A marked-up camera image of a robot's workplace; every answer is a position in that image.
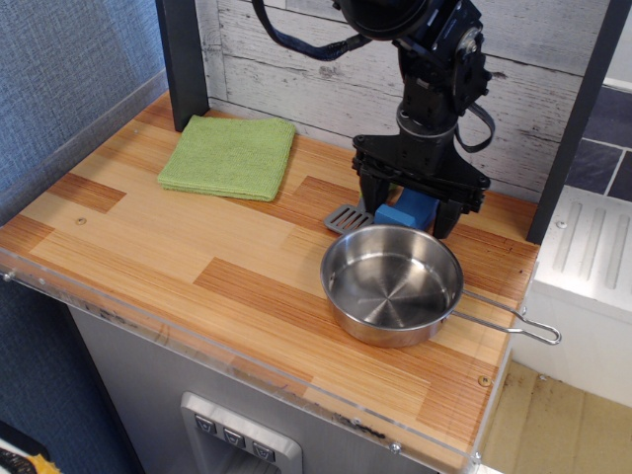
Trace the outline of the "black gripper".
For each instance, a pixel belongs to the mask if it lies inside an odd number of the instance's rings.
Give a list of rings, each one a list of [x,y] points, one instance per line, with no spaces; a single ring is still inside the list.
[[[436,239],[445,239],[464,213],[480,210],[490,179],[462,158],[453,143],[453,131],[437,137],[361,134],[353,139],[353,168],[365,211],[374,215],[386,203],[391,185],[440,200],[433,227]]]

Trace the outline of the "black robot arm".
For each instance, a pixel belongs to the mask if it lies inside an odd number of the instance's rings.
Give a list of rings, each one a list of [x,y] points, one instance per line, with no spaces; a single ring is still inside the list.
[[[433,235],[447,237],[461,214],[479,211],[490,180],[462,158],[458,121],[472,112],[492,75],[485,68],[483,25],[470,1],[340,1],[345,20],[369,40],[397,47],[404,83],[396,135],[354,138],[353,167],[367,212],[385,203],[390,185],[438,201]]]

